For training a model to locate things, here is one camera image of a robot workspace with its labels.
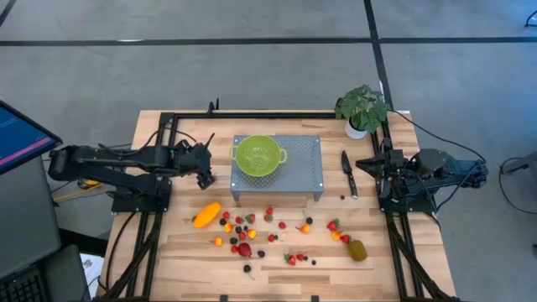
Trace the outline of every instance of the floor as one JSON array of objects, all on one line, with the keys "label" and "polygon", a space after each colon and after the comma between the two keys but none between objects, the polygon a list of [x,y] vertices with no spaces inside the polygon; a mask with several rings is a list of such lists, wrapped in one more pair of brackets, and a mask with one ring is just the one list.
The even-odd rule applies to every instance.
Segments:
[{"label": "floor", "polygon": [[[0,0],[14,4],[6,40],[369,37],[360,0]],[[536,37],[521,25],[530,0],[373,0],[380,38]],[[503,160],[537,149],[537,44],[381,44],[394,107],[444,138],[476,149],[490,176],[440,213],[457,294],[531,301],[537,290],[537,217],[510,207],[498,186]],[[0,46],[0,99],[66,144],[128,143],[141,109],[332,108],[363,83],[378,88],[370,44]],[[475,157],[419,132],[422,147]],[[504,185],[537,211],[526,171]],[[51,183],[53,188],[60,184]],[[76,191],[66,187],[57,195]],[[438,200],[450,194],[440,192]],[[104,195],[63,203],[60,224],[98,236],[111,226]]]}]

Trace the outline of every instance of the metal platform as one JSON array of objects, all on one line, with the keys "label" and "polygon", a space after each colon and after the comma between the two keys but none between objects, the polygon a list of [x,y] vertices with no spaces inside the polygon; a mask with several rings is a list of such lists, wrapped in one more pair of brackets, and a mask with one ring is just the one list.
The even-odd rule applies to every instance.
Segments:
[{"label": "metal platform", "polygon": [[[238,146],[248,135],[236,135],[233,145]],[[280,164],[271,174],[252,177],[244,174],[232,163],[230,191],[233,199],[239,200],[243,192],[248,193],[311,193],[318,201],[325,191],[322,179],[321,140],[311,135],[270,136],[280,148],[287,151],[287,161]]]}]

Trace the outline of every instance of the white pot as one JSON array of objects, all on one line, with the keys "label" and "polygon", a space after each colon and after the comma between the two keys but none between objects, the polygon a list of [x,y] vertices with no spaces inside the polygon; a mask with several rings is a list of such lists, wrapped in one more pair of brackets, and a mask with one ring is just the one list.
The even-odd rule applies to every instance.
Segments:
[{"label": "white pot", "polygon": [[349,136],[349,138],[354,139],[365,138],[366,134],[368,134],[367,131],[360,131],[353,128],[349,119],[347,119],[347,122],[345,123],[345,133]]}]

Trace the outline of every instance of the computer monitor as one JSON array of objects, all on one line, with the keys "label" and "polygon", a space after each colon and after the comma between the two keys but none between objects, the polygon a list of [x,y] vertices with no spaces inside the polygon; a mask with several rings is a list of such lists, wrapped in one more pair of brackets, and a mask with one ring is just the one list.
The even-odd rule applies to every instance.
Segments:
[{"label": "computer monitor", "polygon": [[0,175],[61,144],[61,138],[0,100]]}]

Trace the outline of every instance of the wooden tabletop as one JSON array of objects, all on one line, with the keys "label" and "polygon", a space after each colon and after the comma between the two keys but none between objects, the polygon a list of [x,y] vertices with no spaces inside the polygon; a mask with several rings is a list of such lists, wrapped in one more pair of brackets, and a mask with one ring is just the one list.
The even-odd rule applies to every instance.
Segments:
[{"label": "wooden tabletop", "polygon": [[[158,127],[160,111],[142,111],[133,140],[140,147]],[[414,127],[396,114],[388,115],[395,148],[406,157],[419,151]],[[227,294],[230,300],[310,300],[319,295],[323,300],[399,300],[394,265],[389,246],[384,214],[378,209],[373,178],[354,169],[359,198],[350,197],[347,177],[341,170],[341,151],[346,150],[353,163],[373,156],[370,136],[354,140],[347,137],[344,122],[311,119],[196,119],[181,120],[179,130],[198,141],[206,142],[214,132],[210,151],[212,172],[217,182],[200,190],[196,178],[173,178],[173,195],[159,238],[159,251],[154,270],[151,300],[218,300]],[[247,195],[242,194],[240,207],[233,200],[230,188],[231,159],[229,150],[237,134],[320,135],[325,193],[319,202],[312,195]],[[247,240],[253,250],[251,258],[231,252],[230,235],[223,231],[218,219],[203,229],[195,229],[191,218],[214,201],[222,211],[232,216],[254,213],[254,228],[258,236]],[[268,206],[274,208],[274,221],[267,223],[263,214]],[[313,218],[310,234],[295,229],[305,222],[305,214]],[[102,280],[106,274],[108,255],[116,235],[128,213],[114,219]],[[140,215],[137,214],[123,233],[112,262],[111,282],[119,278],[133,256],[133,247]],[[339,218],[341,230],[361,240],[368,258],[357,263],[348,255],[345,245],[331,239],[327,223]],[[448,294],[455,294],[438,226],[422,213],[409,215],[417,258],[430,276]],[[285,221],[287,228],[278,229]],[[149,219],[148,229],[152,225]],[[277,242],[269,242],[270,233],[278,234]],[[216,247],[211,241],[224,238]],[[264,250],[265,258],[259,258]],[[308,262],[289,266],[285,253],[303,253]],[[250,276],[242,271],[245,264],[252,267]],[[141,294],[145,275],[145,260],[140,266],[136,293]],[[406,284],[414,293],[408,264],[404,261]]]}]

